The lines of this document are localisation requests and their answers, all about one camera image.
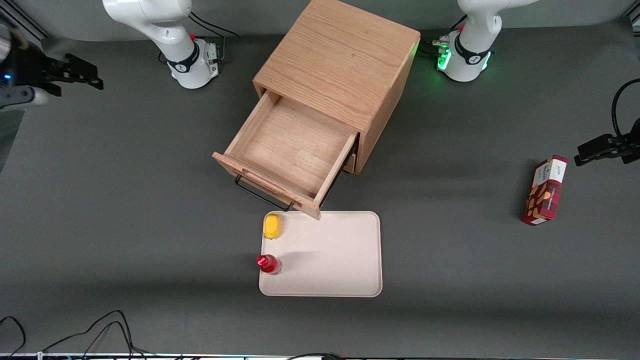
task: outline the gray table surface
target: gray table surface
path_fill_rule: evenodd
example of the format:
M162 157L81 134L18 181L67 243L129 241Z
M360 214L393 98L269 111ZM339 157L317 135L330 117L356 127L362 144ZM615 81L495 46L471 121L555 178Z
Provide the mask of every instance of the gray table surface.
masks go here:
M363 174L340 176L324 208L380 215L374 299L258 289L271 209L211 154L255 106L251 79L279 39L230 38L199 90L151 42L53 44L97 64L105 90L65 85L28 110L0 174L0 315L23 322L25 350L119 308L155 352L640 357L640 163L570 164L557 220L519 221L535 164L612 132L612 96L640 75L628 21L507 29L468 84L415 60ZM626 130L639 97L621 98ZM0 331L0 350L19 342ZM123 350L115 331L97 348Z

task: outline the red box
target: red box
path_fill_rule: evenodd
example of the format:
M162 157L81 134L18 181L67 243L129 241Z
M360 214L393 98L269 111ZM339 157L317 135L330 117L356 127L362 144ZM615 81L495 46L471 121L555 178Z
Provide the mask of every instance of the red box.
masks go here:
M540 225L556 217L565 170L566 159L557 155L536 166L527 209L522 218L525 224Z

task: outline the drawer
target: drawer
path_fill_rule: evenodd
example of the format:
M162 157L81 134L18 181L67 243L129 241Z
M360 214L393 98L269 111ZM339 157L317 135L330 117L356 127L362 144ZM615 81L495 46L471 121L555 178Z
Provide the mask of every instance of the drawer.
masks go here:
M252 186L320 219L320 207L351 158L358 131L266 90L224 154L213 157L236 184Z

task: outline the wooden cabinet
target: wooden cabinet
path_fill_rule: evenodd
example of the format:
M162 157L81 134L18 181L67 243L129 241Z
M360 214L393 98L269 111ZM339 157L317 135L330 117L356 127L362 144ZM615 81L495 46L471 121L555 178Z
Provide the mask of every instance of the wooden cabinet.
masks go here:
M254 77L258 105L214 158L241 186L320 219L340 170L362 171L419 41L418 31L338 0L311 0Z

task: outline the yellow object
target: yellow object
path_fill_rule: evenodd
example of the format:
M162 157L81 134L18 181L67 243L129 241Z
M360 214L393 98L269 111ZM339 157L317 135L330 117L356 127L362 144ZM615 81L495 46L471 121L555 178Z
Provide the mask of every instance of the yellow object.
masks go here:
M276 214L269 214L264 219L264 237L273 239L280 234L280 217Z

